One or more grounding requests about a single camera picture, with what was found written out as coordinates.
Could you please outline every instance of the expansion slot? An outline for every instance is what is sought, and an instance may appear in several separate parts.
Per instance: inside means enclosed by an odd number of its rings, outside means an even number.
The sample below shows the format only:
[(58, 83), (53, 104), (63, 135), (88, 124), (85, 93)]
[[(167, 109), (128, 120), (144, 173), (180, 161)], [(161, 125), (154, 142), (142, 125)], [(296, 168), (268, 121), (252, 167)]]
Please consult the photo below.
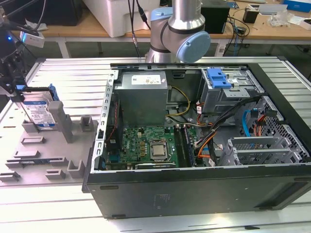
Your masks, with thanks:
[(194, 154), (193, 154), (193, 149), (192, 149), (192, 146), (191, 146), (191, 143), (190, 143), (190, 138), (189, 138), (189, 134), (188, 134), (188, 130), (186, 127), (184, 127), (183, 129), (184, 133), (183, 133), (183, 136), (186, 140), (186, 143), (185, 143), (185, 147), (187, 148), (187, 152), (188, 152), (188, 158), (189, 158), (189, 163), (190, 163), (190, 166), (194, 166), (194, 163), (195, 163), (195, 159), (194, 159)]
[(188, 155), (186, 152), (187, 150), (185, 150), (184, 146), (184, 137), (182, 135), (182, 131), (176, 126), (174, 126), (174, 137), (179, 167), (189, 167), (187, 159)]

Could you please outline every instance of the wooden desk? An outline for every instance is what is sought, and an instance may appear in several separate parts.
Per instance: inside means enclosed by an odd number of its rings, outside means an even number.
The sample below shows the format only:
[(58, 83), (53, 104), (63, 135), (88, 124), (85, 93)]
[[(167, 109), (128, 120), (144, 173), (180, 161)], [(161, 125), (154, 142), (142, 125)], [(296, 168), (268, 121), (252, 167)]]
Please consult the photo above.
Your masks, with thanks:
[[(237, 1), (240, 9), (245, 8), (248, 2)], [(237, 10), (231, 9), (230, 15)], [(309, 17), (309, 13), (301, 13), (290, 11), (296, 16)], [(238, 11), (234, 17), (242, 20), (244, 11)], [(248, 44), (310, 44), (311, 31), (307, 31), (304, 28), (291, 24), (290, 26), (271, 27), (268, 22), (269, 16), (258, 15), (254, 24), (248, 24), (250, 27), (250, 34), (244, 43)], [(238, 26), (243, 26), (242, 23), (236, 22)], [(126, 33), (121, 37), (109, 37), (105, 29), (100, 25), (97, 19), (90, 11), (84, 11), (83, 17), (80, 23), (75, 27), (63, 27), (63, 26), (48, 26), (49, 30), (45, 31), (43, 35), (46, 41), (57, 42), (64, 58), (69, 58), (70, 53), (67, 49), (67, 42), (97, 42), (99, 51), (102, 52), (102, 42), (132, 42), (132, 34)], [(150, 42), (150, 31), (139, 30), (136, 31), (136, 37), (138, 42)], [(233, 30), (230, 24), (226, 24), (224, 34), (211, 34), (212, 43), (217, 43), (217, 49), (215, 56), (222, 56), (225, 47), (232, 38)]]

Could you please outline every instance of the aluminum profile table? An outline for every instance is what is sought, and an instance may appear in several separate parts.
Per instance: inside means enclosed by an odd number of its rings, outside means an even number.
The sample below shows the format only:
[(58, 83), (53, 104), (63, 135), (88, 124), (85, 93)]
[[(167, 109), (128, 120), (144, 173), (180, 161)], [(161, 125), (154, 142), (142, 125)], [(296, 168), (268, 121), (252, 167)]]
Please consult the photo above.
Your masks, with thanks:
[[(73, 119), (99, 114), (111, 63), (139, 63), (137, 58), (47, 59), (36, 63), (27, 76), (29, 86), (56, 86), (64, 109)], [(287, 61), (277, 57), (203, 58), (210, 64), (258, 63), (311, 127), (311, 88), (309, 82)], [(9, 102), (0, 114), (0, 170), (7, 169), (23, 128), (24, 113)], [(41, 232), (42, 229), (105, 232), (311, 232), (311, 192), (280, 211), (241, 212), (193, 216), (150, 217), (106, 220), (91, 194), (80, 185), (0, 188), (0, 227), (3, 232)]]

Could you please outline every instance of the black computer case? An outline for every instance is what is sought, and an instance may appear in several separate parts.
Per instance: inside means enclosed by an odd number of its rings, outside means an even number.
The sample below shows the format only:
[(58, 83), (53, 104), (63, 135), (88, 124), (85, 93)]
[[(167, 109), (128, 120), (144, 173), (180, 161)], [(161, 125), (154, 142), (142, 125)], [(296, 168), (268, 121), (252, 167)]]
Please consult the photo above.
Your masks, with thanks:
[(205, 31), (223, 34), (230, 7), (223, 0), (202, 0), (201, 14), (205, 17)]
[[(17, 0), (3, 6), (8, 14), (17, 8), (29, 3), (30, 0)], [(47, 0), (42, 23), (47, 25), (76, 26), (82, 16), (82, 0)], [(25, 19), (37, 23), (40, 19), (44, 1), (40, 0), (17, 14), (9, 20), (25, 24)]]

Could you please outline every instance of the case label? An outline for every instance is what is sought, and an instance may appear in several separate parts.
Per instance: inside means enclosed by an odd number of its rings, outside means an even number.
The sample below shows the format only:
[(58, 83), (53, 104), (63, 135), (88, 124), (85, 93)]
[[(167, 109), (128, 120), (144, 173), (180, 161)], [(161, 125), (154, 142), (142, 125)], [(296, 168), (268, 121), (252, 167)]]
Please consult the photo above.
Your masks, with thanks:
[(132, 85), (155, 85), (155, 84), (161, 84), (161, 77), (158, 74), (132, 76)]

